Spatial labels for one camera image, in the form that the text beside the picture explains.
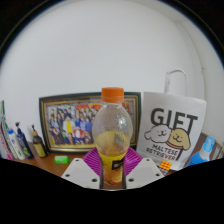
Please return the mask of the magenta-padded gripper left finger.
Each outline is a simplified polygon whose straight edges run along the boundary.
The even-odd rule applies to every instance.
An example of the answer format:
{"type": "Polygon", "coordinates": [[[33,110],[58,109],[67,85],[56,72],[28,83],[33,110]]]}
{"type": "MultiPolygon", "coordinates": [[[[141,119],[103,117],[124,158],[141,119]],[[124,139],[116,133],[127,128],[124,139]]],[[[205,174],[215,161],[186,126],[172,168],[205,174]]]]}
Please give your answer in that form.
{"type": "Polygon", "coordinates": [[[101,159],[93,148],[83,158],[74,158],[62,178],[84,188],[101,189],[101,176],[101,159]]]}

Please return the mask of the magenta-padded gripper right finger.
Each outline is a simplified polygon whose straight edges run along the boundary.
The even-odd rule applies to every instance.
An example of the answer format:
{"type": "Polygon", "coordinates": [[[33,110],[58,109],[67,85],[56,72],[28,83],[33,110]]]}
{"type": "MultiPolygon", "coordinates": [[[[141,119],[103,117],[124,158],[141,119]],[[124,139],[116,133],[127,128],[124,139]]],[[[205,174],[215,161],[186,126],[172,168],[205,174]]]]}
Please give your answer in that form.
{"type": "Polygon", "coordinates": [[[163,178],[164,175],[151,158],[141,157],[129,148],[124,157],[122,187],[135,189],[163,178]]]}

